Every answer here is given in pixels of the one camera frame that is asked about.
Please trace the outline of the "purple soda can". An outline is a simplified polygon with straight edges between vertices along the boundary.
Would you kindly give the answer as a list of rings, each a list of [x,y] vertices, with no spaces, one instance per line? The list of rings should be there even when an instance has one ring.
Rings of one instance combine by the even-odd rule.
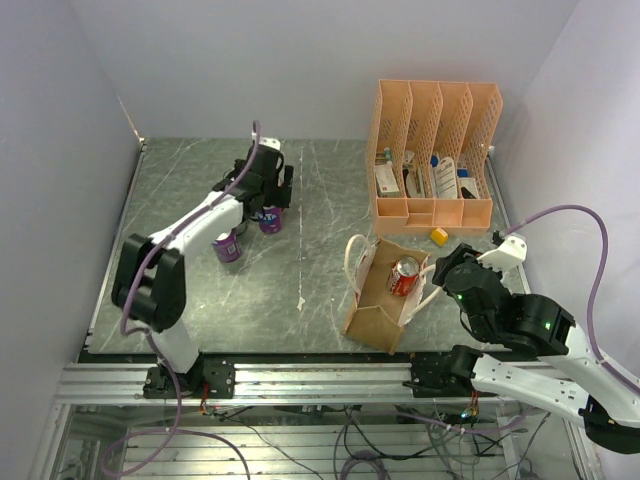
[[[212,242],[212,247],[221,263],[235,262],[242,255],[241,247],[234,230],[219,235]]]
[[[276,206],[264,207],[258,215],[260,230],[265,234],[276,234],[282,229],[282,209]]]

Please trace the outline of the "brown canvas bag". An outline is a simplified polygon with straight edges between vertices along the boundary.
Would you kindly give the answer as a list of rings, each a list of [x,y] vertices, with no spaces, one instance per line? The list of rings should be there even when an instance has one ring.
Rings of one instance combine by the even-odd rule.
[[[404,258],[417,262],[416,278],[405,295],[392,293],[389,280]],[[441,289],[425,292],[427,276],[435,270],[430,255],[382,238],[371,242],[362,234],[347,242],[343,271],[353,294],[341,333],[367,347],[394,354],[405,328]]]

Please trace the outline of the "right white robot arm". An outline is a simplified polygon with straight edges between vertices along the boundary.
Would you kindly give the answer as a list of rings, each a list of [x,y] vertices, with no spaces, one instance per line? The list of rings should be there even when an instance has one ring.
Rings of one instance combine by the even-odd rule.
[[[432,282],[456,302],[475,340],[501,345],[526,360],[544,360],[563,378],[456,345],[441,364],[442,387],[455,396],[477,390],[517,398],[583,427],[592,442],[609,451],[638,453],[638,378],[626,374],[616,379],[556,301],[512,293],[503,285],[503,274],[522,264],[526,254],[518,236],[485,253],[462,243],[436,260]]]

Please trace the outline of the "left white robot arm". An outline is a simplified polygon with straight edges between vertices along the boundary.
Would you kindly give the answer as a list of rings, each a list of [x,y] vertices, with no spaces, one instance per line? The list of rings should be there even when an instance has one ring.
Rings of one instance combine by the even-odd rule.
[[[284,160],[281,142],[254,138],[247,157],[214,185],[194,209],[147,237],[132,234],[123,243],[111,291],[121,310],[123,336],[144,334],[166,368],[168,384],[182,397],[203,387],[196,366],[200,351],[182,315],[186,270],[220,236],[229,238],[247,221],[259,221],[271,207],[290,206],[294,168]]]

